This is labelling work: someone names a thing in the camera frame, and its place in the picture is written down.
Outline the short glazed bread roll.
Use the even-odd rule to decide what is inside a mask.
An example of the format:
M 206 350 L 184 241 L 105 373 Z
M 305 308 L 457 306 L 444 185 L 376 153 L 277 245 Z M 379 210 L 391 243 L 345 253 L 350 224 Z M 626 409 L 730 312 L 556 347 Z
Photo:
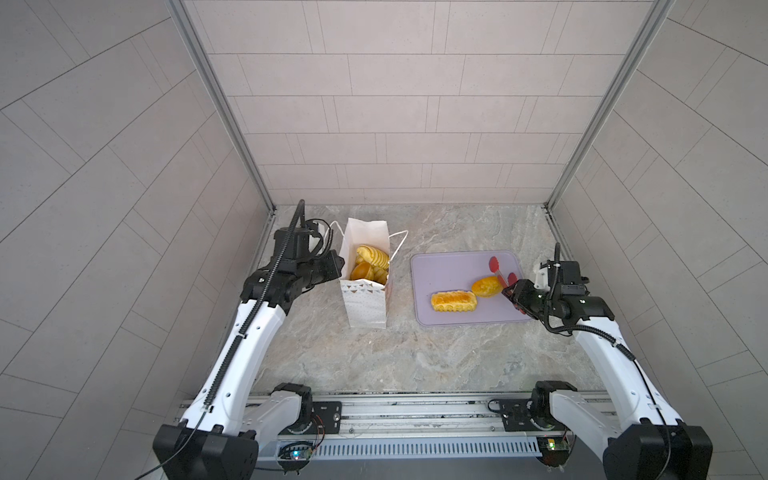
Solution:
M 388 270 L 390 257 L 387 253 L 373 246 L 360 245 L 356 248 L 356 263 L 366 262 L 373 267 Z

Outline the white cartoon paper bag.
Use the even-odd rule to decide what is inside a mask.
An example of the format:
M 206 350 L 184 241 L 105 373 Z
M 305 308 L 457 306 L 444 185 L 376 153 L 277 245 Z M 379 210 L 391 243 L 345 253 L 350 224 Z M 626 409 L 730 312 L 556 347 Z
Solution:
M 340 288 L 349 325 L 353 328 L 384 329 L 392 290 L 391 264 L 408 237 L 408 231 L 391 233 L 386 221 L 363 221 L 349 218 L 344 227 L 333 222 L 342 234 L 339 255 L 345 260 L 341 270 Z M 351 281 L 351 272 L 357 265 L 356 248 L 369 245 L 381 249 L 390 257 L 388 281 L 381 285 L 370 280 Z

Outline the red kitchen tongs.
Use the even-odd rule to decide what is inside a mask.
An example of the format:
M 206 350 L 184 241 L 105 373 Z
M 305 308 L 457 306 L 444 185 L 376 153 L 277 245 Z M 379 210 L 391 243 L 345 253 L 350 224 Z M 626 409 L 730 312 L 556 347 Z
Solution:
M 502 287 L 502 292 L 498 295 L 495 295 L 492 302 L 496 305 L 496 309 L 500 310 L 502 307 L 504 307 L 506 310 L 514 310 L 514 315 L 516 317 L 520 317 L 525 319 L 527 315 L 520 310 L 517 306 L 515 306 L 512 303 L 511 295 L 512 290 L 511 288 L 514 286 L 514 284 L 517 282 L 517 276 L 514 273 L 510 273 L 508 276 L 504 276 L 499 267 L 499 261 L 496 256 L 492 256 L 489 261 L 489 269 L 490 271 L 495 275 L 497 278 L 499 284 Z

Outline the lilac plastic tray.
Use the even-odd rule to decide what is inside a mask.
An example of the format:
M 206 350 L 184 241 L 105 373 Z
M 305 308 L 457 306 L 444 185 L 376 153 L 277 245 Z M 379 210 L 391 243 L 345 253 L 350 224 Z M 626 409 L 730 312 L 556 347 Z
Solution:
M 469 291 L 478 280 L 492 274 L 491 258 L 497 258 L 501 274 L 523 279 L 517 256 L 509 250 L 416 254 L 411 258 L 412 290 L 417 321 L 423 326 L 454 326 L 484 323 L 522 323 L 530 318 L 502 294 L 480 298 L 469 312 L 437 312 L 431 306 L 435 293 Z

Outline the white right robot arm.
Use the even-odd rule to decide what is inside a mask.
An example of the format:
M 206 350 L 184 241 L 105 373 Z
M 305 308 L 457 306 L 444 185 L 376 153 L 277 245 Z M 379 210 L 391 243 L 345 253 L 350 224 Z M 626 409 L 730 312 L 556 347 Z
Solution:
M 540 430 L 564 428 L 566 448 L 580 440 L 600 460 L 608 479 L 704 479 L 713 444 L 700 426 L 687 424 L 663 397 L 626 345 L 606 301 L 588 289 L 576 261 L 541 263 L 533 280 L 504 276 L 496 258 L 490 271 L 502 295 L 555 335 L 569 334 L 584 349 L 615 408 L 609 417 L 570 383 L 536 383 L 528 412 Z

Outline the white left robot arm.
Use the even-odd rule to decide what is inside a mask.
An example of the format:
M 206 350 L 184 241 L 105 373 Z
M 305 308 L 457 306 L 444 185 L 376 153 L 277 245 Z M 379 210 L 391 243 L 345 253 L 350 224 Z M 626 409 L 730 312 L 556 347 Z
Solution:
M 274 239 L 270 262 L 243 284 L 234 326 L 200 392 L 178 423 L 162 425 L 154 438 L 158 468 L 168 479 L 248 479 L 261 446 L 311 420 L 310 388 L 281 384 L 257 405 L 254 425 L 243 424 L 256 374 L 292 304 L 339 279 L 344 265 L 322 219 L 295 220 Z

